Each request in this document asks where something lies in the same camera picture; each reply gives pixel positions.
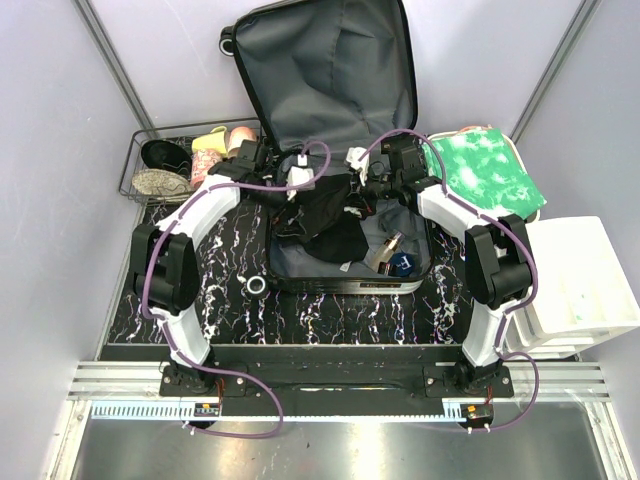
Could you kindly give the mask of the gold perfume spray bottle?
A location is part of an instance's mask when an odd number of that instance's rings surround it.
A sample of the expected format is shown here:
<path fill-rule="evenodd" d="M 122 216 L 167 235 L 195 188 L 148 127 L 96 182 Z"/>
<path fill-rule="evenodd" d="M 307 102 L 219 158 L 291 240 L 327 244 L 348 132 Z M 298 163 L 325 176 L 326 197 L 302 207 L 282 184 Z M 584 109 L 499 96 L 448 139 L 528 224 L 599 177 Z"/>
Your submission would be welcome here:
<path fill-rule="evenodd" d="M 375 252 L 371 261 L 371 268 L 377 271 L 380 268 L 381 264 L 386 264 L 396 252 L 403 239 L 404 234 L 402 232 L 397 232 L 393 236 L 386 239 Z"/>

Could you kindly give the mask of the space astronaut kids suitcase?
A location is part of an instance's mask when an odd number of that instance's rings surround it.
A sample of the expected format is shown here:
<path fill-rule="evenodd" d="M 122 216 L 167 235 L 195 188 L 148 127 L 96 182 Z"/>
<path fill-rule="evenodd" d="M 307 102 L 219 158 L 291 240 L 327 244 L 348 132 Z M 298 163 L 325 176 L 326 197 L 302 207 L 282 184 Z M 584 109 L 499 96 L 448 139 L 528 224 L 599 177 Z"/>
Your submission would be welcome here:
<path fill-rule="evenodd" d="M 391 173 L 379 146 L 366 173 L 345 165 L 350 147 L 368 149 L 395 129 L 417 122 L 417 89 L 409 24 L 399 1 L 281 1 L 250 11 L 222 29 L 220 50 L 237 69 L 277 163 L 275 178 L 287 179 L 292 161 L 310 147 L 323 177 L 359 174 L 362 182 Z M 432 255 L 430 224 L 397 198 L 378 200 L 363 223 L 369 251 L 358 262 L 327 263 L 300 246 L 283 246 L 272 233 L 270 193 L 255 200 L 269 212 L 267 271 L 274 286 L 292 293 L 403 295 L 427 276 Z M 405 278 L 371 268 L 375 252 L 397 232 L 395 253 L 413 256 Z"/>

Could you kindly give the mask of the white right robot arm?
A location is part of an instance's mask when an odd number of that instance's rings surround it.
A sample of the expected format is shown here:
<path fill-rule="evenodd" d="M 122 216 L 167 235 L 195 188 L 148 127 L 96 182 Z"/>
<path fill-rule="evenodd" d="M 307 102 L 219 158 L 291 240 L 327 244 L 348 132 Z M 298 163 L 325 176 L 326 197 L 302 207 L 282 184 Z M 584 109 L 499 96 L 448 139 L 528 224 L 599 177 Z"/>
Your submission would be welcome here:
<path fill-rule="evenodd" d="M 466 364 L 454 371 L 454 384 L 466 396 L 476 396 L 490 383 L 487 369 L 507 358 L 502 341 L 509 317 L 529 305 L 538 290 L 538 270 L 531 253 L 525 221 L 512 214 L 495 219 L 455 194 L 446 184 L 441 154 L 422 134 L 395 129 L 366 150 L 347 155 L 359 164 L 375 147 L 389 157 L 385 180 L 366 180 L 364 196 L 392 196 L 435 223 L 464 246 L 465 284 L 474 304 L 462 351 Z"/>

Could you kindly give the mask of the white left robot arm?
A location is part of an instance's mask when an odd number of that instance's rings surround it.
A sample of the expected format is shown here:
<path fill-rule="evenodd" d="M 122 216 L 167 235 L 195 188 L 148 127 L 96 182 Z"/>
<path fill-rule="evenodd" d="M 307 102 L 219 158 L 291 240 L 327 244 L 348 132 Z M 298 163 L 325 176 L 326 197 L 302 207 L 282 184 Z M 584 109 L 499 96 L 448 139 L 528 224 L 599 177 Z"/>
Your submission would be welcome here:
<path fill-rule="evenodd" d="M 196 396 L 215 386 L 216 369 L 206 365 L 211 347 L 204 337 L 195 299 L 200 273 L 196 249 L 213 226 L 239 205 L 245 192 L 282 193 L 310 188 L 325 174 L 307 159 L 304 146 L 291 167 L 293 178 L 282 186 L 267 185 L 259 170 L 258 144 L 245 141 L 238 155 L 212 166 L 196 191 L 167 218 L 135 228 L 129 273 L 145 318 L 165 335 L 171 359 L 184 366 L 181 384 Z"/>

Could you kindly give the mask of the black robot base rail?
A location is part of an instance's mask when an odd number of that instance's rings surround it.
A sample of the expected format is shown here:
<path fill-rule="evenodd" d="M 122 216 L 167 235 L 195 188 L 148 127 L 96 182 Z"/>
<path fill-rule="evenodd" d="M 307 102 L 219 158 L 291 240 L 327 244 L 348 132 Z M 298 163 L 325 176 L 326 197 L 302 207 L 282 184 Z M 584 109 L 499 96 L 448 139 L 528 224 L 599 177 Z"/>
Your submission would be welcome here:
<path fill-rule="evenodd" d="M 381 391 L 418 398 L 492 398 L 514 396 L 511 374 L 498 361 L 474 370 L 459 345 L 216 345 L 205 360 L 212 374 L 175 360 L 163 368 L 160 394 L 225 397 L 247 394 L 255 384 L 240 377 L 251 374 L 281 393 L 320 391 Z"/>

